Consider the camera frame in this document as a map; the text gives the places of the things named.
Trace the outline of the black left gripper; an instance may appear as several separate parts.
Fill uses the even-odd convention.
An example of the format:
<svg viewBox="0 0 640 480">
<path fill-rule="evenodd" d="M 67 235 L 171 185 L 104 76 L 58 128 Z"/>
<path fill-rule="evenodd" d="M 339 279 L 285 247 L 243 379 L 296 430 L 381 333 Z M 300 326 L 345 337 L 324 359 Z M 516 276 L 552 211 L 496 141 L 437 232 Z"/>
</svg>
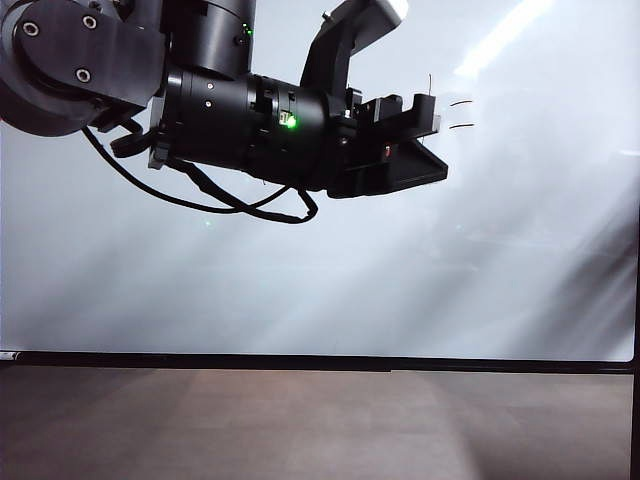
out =
<svg viewBox="0 0 640 480">
<path fill-rule="evenodd" d="M 333 199 L 379 196 L 445 180 L 448 165 L 416 142 L 440 131 L 436 97 L 388 95 L 363 102 L 359 90 L 328 94 L 327 146 L 320 161 L 321 188 Z"/>
</svg>

